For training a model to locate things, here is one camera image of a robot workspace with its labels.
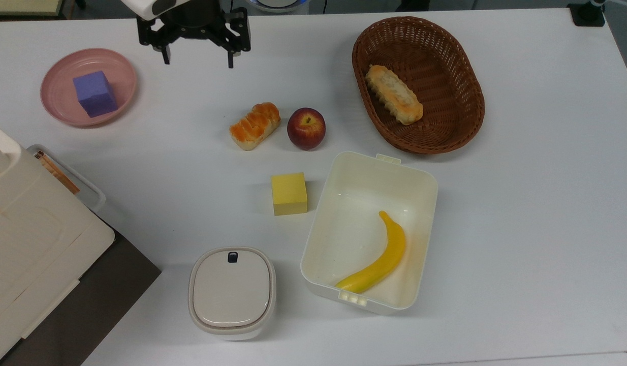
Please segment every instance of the wicker basket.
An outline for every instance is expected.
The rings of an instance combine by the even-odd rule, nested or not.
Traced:
[[[381,136],[396,148],[439,154],[467,144],[485,115],[481,86],[458,41],[428,20],[388,18],[356,39],[352,52],[356,82]],[[412,125],[397,122],[365,84],[370,65],[383,65],[404,81],[424,106]]]

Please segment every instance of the bread roll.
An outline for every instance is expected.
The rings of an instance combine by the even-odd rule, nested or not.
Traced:
[[[256,104],[250,113],[230,126],[230,137],[243,150],[253,150],[279,126],[280,119],[273,103]]]
[[[422,118],[424,110],[418,97],[394,72],[381,65],[372,65],[365,74],[365,81],[402,125],[410,125]]]

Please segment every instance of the purple cube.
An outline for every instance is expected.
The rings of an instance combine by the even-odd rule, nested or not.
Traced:
[[[103,71],[74,77],[74,88],[81,107],[90,118],[117,110],[117,102]]]

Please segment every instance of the yellow foam block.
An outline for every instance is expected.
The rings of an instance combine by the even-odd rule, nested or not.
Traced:
[[[275,216],[307,212],[307,188],[304,173],[274,175],[271,177],[273,212]]]

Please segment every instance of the yellow banana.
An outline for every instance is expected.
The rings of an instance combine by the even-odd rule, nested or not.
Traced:
[[[386,224],[388,245],[381,257],[357,273],[344,278],[336,287],[360,294],[388,276],[401,261],[406,249],[404,229],[394,222],[385,211],[379,211],[379,217]]]

